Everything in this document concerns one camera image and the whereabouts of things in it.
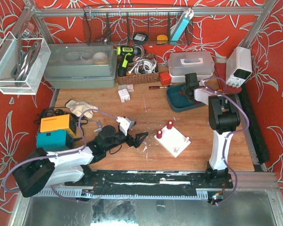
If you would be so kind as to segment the grey metal bracket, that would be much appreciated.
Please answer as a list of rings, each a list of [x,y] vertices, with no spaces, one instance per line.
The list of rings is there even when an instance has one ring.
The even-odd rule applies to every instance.
[[[97,128],[94,130],[95,133],[102,131],[102,124],[100,120],[96,121]]]

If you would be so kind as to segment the red large spring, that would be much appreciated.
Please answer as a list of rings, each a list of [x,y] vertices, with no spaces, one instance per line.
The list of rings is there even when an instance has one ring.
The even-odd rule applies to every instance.
[[[172,127],[173,127],[173,122],[169,121],[167,124],[167,129],[172,129]]]

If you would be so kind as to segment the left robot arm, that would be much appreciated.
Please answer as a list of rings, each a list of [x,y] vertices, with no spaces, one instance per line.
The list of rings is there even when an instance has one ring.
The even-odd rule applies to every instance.
[[[124,143],[137,148],[147,136],[148,132],[143,132],[132,137],[107,125],[85,146],[60,152],[35,149],[12,174],[22,195],[31,197],[47,186],[80,181],[88,173],[87,165],[99,162],[108,151]]]

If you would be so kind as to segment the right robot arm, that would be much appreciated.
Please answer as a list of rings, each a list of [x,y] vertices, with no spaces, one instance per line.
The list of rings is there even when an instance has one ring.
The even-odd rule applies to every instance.
[[[225,183],[230,179],[226,165],[230,142],[233,132],[241,122],[236,96],[201,87],[196,73],[185,75],[182,92],[192,103],[203,103],[208,106],[209,125],[213,130],[213,147],[205,171],[205,181],[210,186]]]

